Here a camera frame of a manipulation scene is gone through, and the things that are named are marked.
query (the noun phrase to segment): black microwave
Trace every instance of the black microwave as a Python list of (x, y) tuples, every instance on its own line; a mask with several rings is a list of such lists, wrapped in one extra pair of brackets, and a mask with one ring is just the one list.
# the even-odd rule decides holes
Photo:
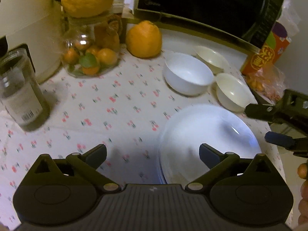
[(213, 28), (261, 49), (283, 0), (135, 0), (134, 12), (151, 12)]

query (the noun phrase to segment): barcode label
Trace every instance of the barcode label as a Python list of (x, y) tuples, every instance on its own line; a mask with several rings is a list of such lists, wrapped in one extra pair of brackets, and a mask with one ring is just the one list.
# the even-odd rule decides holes
[(24, 114), (21, 119), (26, 122), (29, 121), (30, 119), (32, 119), (34, 117), (34, 113), (32, 112), (32, 110), (30, 110), (28, 113)]
[(21, 126), (33, 122), (43, 111), (30, 82), (8, 98), (2, 99), (9, 114)]

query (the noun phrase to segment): white appliance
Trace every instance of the white appliance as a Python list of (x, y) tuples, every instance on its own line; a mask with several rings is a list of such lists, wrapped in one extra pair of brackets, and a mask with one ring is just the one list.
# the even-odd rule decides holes
[(53, 0), (0, 1), (0, 38), (6, 37), (8, 50), (28, 45), (39, 83), (60, 66), (60, 18), (60, 5)]

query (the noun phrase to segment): plastic bag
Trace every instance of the plastic bag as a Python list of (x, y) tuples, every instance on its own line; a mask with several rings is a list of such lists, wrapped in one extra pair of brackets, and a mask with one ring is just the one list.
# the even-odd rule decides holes
[(301, 18), (296, 13), (291, 0), (284, 0), (280, 18), (277, 20), (288, 32), (288, 37), (293, 37), (299, 32), (298, 24)]
[(284, 73), (272, 64), (267, 64), (255, 73), (246, 76), (248, 85), (274, 103), (279, 101), (286, 89)]

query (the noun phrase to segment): table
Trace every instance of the table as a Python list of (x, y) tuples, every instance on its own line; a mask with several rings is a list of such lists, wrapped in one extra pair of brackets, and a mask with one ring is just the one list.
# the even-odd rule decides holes
[[(159, 183), (156, 144), (165, 123), (189, 105), (220, 106), (214, 86), (198, 97), (185, 97), (171, 90), (162, 77), (167, 53), (166, 50), (157, 58), (144, 60), (133, 57), (122, 46), (119, 65), (94, 79), (76, 79), (60, 70), (41, 86), (52, 111), (47, 122), (34, 132), (23, 132), (6, 112), (1, 112), (0, 222), (10, 229), (19, 225), (12, 197), (41, 153), (65, 158), (104, 143), (108, 156), (98, 168), (100, 173), (122, 186)], [(243, 81), (234, 67), (226, 72)], [(277, 147), (264, 140), (269, 125), (244, 114), (238, 116), (285, 177)]]

